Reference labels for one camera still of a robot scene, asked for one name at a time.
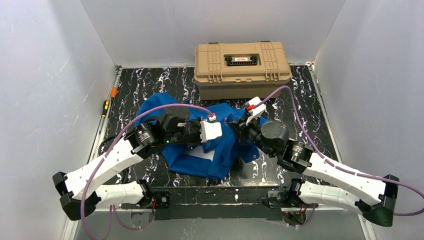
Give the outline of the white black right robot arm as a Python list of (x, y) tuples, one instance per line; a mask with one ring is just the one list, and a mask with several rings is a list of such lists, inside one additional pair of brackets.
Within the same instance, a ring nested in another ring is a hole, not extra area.
[(321, 157), (311, 146), (291, 139), (289, 130), (277, 121), (260, 124), (258, 119), (248, 122), (242, 117), (228, 126), (241, 143), (250, 141), (270, 158), (276, 158), (283, 169), (328, 183), (319, 185), (294, 178), (283, 193), (270, 197), (271, 204), (327, 205), (357, 213), (381, 227), (393, 225), (398, 194), (395, 176), (367, 178), (362, 172)]

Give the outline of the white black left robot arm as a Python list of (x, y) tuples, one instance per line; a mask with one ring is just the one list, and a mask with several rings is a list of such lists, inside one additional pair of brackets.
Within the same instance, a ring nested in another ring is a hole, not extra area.
[(87, 165), (69, 173), (58, 172), (52, 180), (60, 205), (72, 221), (81, 220), (98, 207), (133, 204), (155, 206), (155, 193), (146, 180), (106, 185), (124, 169), (142, 162), (171, 144), (198, 145), (208, 141), (204, 117), (191, 118), (190, 106), (181, 103), (154, 107), (137, 118), (161, 110), (132, 130), (120, 133), (109, 149)]

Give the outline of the blue zip jacket white lining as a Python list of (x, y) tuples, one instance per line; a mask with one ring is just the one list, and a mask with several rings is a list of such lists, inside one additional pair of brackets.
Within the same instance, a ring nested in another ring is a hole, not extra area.
[(250, 141), (239, 142), (227, 121), (236, 121), (246, 111), (228, 103), (207, 107), (221, 123), (222, 136), (206, 143), (189, 147), (186, 144), (169, 144), (161, 152), (171, 171), (202, 178), (222, 180), (230, 172), (238, 157), (245, 163), (260, 157), (259, 149)]

